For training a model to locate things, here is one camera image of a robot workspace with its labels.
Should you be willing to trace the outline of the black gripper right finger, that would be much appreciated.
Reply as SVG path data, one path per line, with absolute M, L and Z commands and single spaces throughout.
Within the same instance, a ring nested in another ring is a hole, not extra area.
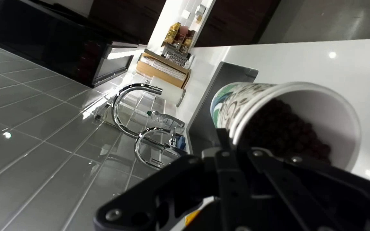
M 303 155 L 248 151 L 303 231 L 370 231 L 370 181 Z

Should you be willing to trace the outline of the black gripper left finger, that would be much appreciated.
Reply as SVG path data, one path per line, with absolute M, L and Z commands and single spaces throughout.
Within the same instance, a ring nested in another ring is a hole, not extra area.
M 215 154 L 221 216 L 225 231 L 253 231 L 249 211 L 249 193 L 235 147 L 225 128 L 216 130 L 220 150 Z

